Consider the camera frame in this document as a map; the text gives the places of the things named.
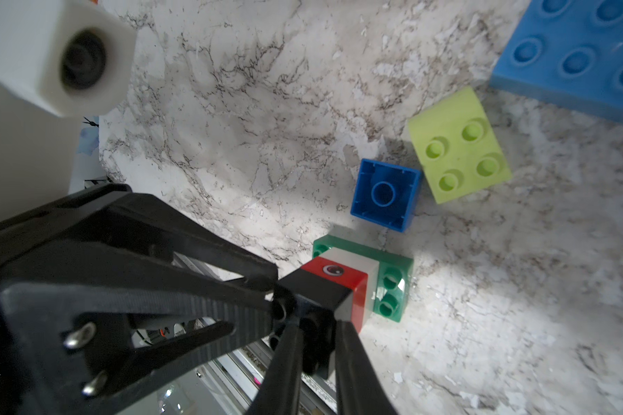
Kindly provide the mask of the lime green lego brick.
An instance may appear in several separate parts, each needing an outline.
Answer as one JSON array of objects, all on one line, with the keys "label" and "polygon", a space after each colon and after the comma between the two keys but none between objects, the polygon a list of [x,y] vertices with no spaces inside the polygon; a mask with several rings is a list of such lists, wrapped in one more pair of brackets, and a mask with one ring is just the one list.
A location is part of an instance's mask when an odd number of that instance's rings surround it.
[{"label": "lime green lego brick", "polygon": [[512,179],[474,89],[466,86],[407,122],[434,200],[443,204]]}]

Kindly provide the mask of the cream lego brick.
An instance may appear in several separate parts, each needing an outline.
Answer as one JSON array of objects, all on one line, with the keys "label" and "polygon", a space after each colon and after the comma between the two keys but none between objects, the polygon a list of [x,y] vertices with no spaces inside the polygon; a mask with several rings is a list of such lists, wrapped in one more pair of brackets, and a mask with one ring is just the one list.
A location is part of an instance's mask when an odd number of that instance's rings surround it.
[{"label": "cream lego brick", "polygon": [[379,262],[375,259],[370,259],[365,256],[349,252],[338,247],[332,247],[329,250],[323,252],[320,255],[321,258],[330,259],[342,266],[348,266],[349,268],[362,271],[368,275],[368,281],[365,292],[365,311],[363,317],[363,323],[366,323],[373,314],[377,280],[379,271]]}]

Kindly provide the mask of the green lego base brick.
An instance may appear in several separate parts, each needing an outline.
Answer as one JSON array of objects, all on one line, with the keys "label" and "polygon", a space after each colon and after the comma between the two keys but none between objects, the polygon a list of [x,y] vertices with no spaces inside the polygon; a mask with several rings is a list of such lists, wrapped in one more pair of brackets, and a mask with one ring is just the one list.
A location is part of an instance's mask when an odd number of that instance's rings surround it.
[{"label": "green lego base brick", "polygon": [[326,235],[313,242],[313,257],[320,256],[332,247],[354,252],[379,262],[373,314],[376,313],[399,323],[408,302],[409,278],[414,267],[413,259],[379,251],[331,235]]}]

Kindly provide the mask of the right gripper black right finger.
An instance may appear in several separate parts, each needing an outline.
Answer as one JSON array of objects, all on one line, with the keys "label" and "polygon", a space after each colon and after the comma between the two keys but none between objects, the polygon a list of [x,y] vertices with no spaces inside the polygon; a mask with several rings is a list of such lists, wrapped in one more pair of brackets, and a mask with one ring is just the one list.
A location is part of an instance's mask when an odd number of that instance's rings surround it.
[{"label": "right gripper black right finger", "polygon": [[337,413],[396,414],[351,322],[336,324]]}]

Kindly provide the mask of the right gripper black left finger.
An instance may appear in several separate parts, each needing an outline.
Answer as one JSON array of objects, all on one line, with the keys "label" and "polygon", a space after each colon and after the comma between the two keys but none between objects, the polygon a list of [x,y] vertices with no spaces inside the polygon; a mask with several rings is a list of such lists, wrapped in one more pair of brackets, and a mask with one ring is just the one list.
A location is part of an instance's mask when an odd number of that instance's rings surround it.
[{"label": "right gripper black left finger", "polygon": [[246,414],[298,413],[304,347],[305,332],[299,319],[293,320],[284,329],[261,388]]}]

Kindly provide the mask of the black lego brick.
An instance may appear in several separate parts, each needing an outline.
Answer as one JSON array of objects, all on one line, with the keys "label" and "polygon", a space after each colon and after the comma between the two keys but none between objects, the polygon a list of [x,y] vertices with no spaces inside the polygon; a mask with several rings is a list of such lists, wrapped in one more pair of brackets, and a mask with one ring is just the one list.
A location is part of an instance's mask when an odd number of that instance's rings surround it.
[{"label": "black lego brick", "polygon": [[313,275],[296,271],[278,281],[273,293],[273,333],[271,350],[278,347],[286,326],[299,319],[305,332],[303,367],[305,374],[327,380],[335,370],[336,321],[332,312],[311,299]]}]

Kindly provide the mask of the light blue lego brick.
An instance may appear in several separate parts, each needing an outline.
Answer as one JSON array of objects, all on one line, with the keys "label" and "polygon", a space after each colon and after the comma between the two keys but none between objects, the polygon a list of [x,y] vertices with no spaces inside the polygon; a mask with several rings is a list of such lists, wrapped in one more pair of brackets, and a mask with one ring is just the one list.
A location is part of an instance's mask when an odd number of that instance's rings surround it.
[{"label": "light blue lego brick", "polygon": [[623,124],[623,0],[531,2],[490,85]]}]

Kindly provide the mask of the red lego brick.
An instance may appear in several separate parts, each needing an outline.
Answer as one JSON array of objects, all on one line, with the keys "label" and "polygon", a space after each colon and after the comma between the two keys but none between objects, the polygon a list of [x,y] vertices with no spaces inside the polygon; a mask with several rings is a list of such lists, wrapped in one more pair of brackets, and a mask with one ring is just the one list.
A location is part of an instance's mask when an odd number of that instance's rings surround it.
[{"label": "red lego brick", "polygon": [[301,270],[313,275],[311,299],[331,311],[336,321],[352,323],[360,333],[368,275],[320,256],[304,264]]}]

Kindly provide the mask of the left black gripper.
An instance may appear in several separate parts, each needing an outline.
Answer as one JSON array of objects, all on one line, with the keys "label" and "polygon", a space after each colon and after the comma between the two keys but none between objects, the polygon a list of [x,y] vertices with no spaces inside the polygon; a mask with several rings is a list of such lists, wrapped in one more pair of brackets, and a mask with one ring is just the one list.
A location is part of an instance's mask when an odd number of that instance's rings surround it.
[{"label": "left black gripper", "polygon": [[269,335],[270,302],[207,301],[180,323],[183,254],[271,292],[278,268],[153,195],[87,190],[0,222],[0,414],[114,414],[193,368]]}]

